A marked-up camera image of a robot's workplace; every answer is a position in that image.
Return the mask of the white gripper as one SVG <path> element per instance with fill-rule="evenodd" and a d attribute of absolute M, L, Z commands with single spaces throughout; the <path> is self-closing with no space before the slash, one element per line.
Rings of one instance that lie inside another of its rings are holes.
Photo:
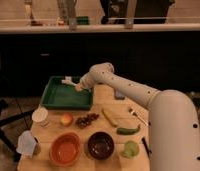
<path fill-rule="evenodd" d="M 88 90 L 93 88 L 93 81 L 90 79 L 88 74 L 85 74 L 80 78 L 80 81 L 76 84 L 75 89 L 77 91 Z"/>

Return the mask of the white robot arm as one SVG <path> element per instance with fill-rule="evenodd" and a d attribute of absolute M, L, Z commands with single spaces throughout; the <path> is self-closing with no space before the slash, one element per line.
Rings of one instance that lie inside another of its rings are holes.
<path fill-rule="evenodd" d="M 83 89 L 106 84 L 149 112 L 150 171 L 200 171 L 200 128 L 192 100 L 114 74 L 111 63 L 93 65 L 80 78 Z"/>

